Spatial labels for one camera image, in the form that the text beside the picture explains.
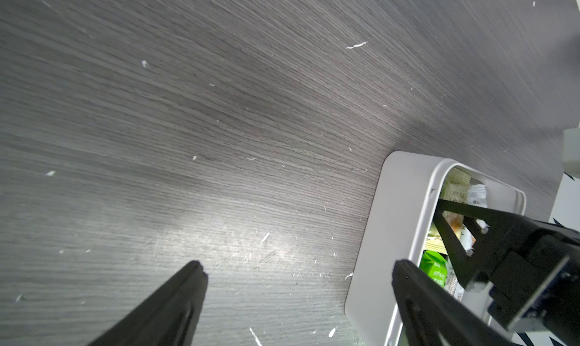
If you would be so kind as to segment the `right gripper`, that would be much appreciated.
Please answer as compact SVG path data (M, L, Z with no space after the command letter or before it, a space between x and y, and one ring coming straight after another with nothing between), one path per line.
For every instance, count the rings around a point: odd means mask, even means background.
M476 239L465 249L444 214L463 217ZM433 215L460 285L487 286L491 317L510 333L549 331L563 344L579 343L579 232L559 223L450 200Z

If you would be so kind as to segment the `cream cookie packet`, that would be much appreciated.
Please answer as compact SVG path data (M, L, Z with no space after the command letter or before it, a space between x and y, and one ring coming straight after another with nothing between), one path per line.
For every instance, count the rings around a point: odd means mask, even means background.
M448 200L451 202L466 203L470 187L471 176L464 170L458 167L454 167L449 171L443 181L443 187L440 192L440 199ZM463 225L464 216L451 212L443 212L443 217L452 228L456 237L461 240L462 231L465 229ZM444 246L443 239L440 236L435 223L430 226L430 230L427 233L427 240L424 249L447 255L447 250Z

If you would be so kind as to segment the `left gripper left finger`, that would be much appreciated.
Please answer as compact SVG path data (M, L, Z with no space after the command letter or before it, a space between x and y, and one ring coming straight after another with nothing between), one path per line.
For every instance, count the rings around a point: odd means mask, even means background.
M91 344L191 345L207 288L208 275L191 261Z

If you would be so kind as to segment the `white storage box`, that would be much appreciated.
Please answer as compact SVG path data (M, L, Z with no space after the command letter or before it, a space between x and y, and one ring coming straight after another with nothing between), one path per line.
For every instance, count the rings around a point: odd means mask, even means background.
M403 327L392 288L394 264L421 260L444 179L463 169L487 189L490 209L522 215L522 190L456 160L395 151L382 166L345 303L367 345L396 345Z

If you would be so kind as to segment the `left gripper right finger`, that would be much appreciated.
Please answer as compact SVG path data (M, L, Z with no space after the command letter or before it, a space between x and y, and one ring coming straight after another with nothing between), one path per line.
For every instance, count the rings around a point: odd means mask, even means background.
M392 287L410 345L510 345L409 260L394 264Z

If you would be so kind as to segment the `green cookie packet left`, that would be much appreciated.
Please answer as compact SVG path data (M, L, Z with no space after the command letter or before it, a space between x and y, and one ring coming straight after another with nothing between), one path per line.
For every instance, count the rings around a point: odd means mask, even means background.
M424 251L419 268L435 283L444 287L446 285L448 270L446 259L435 251Z

